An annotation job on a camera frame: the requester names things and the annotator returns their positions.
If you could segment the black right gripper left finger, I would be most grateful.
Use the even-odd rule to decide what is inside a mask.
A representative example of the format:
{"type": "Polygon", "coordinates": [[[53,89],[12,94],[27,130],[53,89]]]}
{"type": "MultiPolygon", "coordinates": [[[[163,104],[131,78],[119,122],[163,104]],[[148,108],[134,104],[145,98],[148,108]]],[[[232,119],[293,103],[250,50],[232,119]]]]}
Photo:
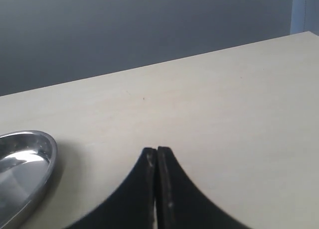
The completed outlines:
{"type": "Polygon", "coordinates": [[[69,229],[152,229],[157,151],[144,148],[120,186],[69,229]]]}

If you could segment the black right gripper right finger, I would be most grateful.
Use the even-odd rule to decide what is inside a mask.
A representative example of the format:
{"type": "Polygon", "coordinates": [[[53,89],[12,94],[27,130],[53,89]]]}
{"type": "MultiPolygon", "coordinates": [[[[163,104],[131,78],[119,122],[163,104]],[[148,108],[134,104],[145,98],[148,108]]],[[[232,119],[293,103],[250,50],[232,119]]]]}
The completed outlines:
{"type": "Polygon", "coordinates": [[[210,201],[187,176],[169,147],[157,150],[159,229],[245,229],[210,201]]]}

